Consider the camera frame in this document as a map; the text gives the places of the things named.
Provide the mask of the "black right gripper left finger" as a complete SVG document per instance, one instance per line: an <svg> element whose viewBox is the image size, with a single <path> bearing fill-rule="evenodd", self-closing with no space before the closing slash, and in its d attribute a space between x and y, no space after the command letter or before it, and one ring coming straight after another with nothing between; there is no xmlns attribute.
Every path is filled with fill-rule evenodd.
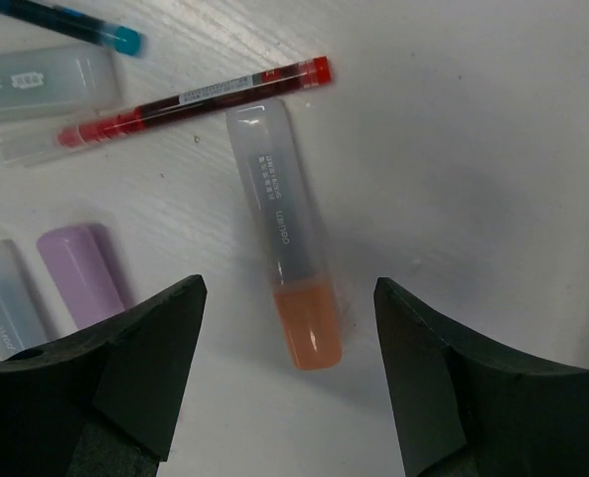
<svg viewBox="0 0 589 477"><path fill-rule="evenodd" d="M0 361L0 476L153 476L169 457L207 289L147 301Z"/></svg>

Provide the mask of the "orange highlighter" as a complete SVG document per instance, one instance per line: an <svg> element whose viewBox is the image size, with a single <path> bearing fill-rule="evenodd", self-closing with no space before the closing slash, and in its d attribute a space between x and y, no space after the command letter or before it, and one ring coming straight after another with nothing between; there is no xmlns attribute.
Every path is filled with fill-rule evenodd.
<svg viewBox="0 0 589 477"><path fill-rule="evenodd" d="M292 361L332 368L343 357L338 305L285 105L257 101L225 119Z"/></svg>

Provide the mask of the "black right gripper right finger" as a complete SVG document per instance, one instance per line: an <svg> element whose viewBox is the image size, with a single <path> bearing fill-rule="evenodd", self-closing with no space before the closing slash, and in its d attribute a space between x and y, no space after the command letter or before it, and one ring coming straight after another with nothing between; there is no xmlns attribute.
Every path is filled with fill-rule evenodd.
<svg viewBox="0 0 589 477"><path fill-rule="evenodd" d="M393 280L377 335L408 476L589 476L589 370L501 344Z"/></svg>

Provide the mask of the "purple highlighter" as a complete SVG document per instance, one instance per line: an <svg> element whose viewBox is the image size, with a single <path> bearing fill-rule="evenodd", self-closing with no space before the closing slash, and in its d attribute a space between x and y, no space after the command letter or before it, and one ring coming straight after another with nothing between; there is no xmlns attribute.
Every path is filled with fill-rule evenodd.
<svg viewBox="0 0 589 477"><path fill-rule="evenodd" d="M111 233L100 223L50 230L36 242L45 267L78 329L133 306Z"/></svg>

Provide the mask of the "green highlighter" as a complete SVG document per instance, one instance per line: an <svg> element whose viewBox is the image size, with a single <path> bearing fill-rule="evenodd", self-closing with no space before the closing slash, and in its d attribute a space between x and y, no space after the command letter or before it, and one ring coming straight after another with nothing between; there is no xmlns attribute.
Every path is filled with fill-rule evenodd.
<svg viewBox="0 0 589 477"><path fill-rule="evenodd" d="M118 99L112 55L101 47L0 54L0 121L103 109Z"/></svg>

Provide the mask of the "blue highlighter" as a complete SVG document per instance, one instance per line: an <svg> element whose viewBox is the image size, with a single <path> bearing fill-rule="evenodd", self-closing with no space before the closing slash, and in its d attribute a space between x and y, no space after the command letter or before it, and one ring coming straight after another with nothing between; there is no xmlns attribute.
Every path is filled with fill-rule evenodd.
<svg viewBox="0 0 589 477"><path fill-rule="evenodd" d="M0 355L7 359L46 342L14 243L0 240Z"/></svg>

